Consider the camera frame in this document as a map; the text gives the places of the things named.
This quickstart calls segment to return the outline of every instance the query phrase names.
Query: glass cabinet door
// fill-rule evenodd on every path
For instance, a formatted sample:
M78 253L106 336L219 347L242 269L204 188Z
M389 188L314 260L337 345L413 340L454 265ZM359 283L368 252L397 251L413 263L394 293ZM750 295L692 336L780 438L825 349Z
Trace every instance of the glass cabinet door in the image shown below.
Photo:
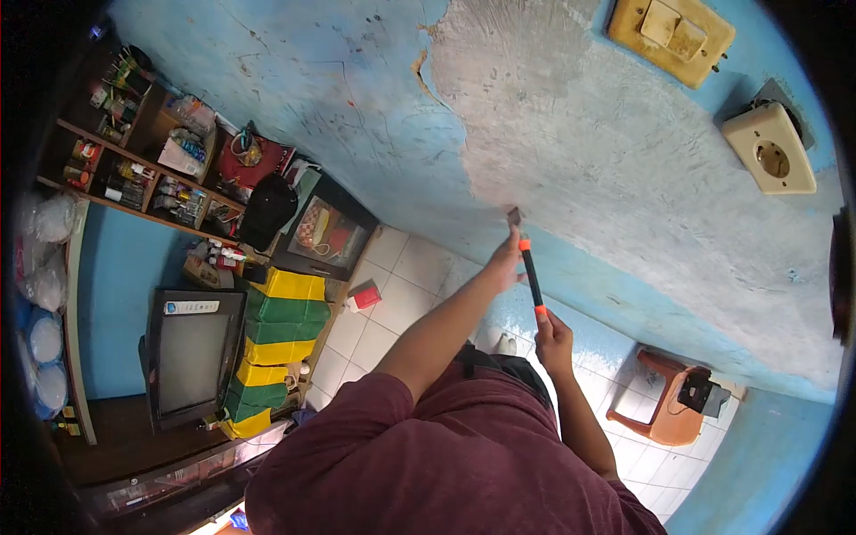
M297 222L288 252L337 268L352 270L370 233L317 196Z

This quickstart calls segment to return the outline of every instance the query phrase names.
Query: orange plastic stool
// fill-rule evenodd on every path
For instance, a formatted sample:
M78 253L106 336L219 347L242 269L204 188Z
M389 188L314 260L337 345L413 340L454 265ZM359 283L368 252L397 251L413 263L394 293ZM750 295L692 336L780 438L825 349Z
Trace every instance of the orange plastic stool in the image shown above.
M684 446L695 442L701 431L703 417L679 403L678 392L690 372L706 372L710 375L710 370L686 367L672 359L648 353L644 349L639 351L636 359L666 378L666 386L654 409L651 422L638 422L612 409L606 412L606 419L616 421L631 431L666 446Z

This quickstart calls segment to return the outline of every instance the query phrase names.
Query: electrical outlet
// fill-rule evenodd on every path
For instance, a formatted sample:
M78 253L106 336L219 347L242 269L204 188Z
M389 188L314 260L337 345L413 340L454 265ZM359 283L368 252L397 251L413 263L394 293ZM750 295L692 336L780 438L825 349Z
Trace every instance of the electrical outlet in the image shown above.
M722 125L758 188L768 195L815 193L817 183L800 137L785 107L762 104Z

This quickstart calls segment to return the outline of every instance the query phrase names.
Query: paint scraper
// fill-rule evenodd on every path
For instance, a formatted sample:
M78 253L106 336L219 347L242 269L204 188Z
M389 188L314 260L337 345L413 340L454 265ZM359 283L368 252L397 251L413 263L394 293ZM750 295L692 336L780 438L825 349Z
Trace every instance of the paint scraper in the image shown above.
M532 301L535 303L535 315L547 314L547 306L541 298L541 288L538 286L538 278L535 276L535 264L532 262L531 242L529 236L523 232L523 212L515 207L508 213L508 224L512 224L520 230L520 252L523 254L523 264L526 266L526 276L529 277L529 289L532 291Z

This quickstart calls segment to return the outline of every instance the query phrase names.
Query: green cloth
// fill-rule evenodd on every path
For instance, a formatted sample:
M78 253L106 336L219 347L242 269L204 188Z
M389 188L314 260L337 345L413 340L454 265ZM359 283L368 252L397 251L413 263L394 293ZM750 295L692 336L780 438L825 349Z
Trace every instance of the green cloth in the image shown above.
M248 318L247 337L257 345L279 342L303 342L318 338L318 335L326 324L326 320L306 321L298 324L273 324Z
M285 383L245 386L237 377L232 377L224 405L232 421L238 423L263 412L266 408L281 407L287 395L288 388Z
M266 323L323 323L332 315L325 301L268 297L249 284L245 290L247 311L244 316L247 319Z

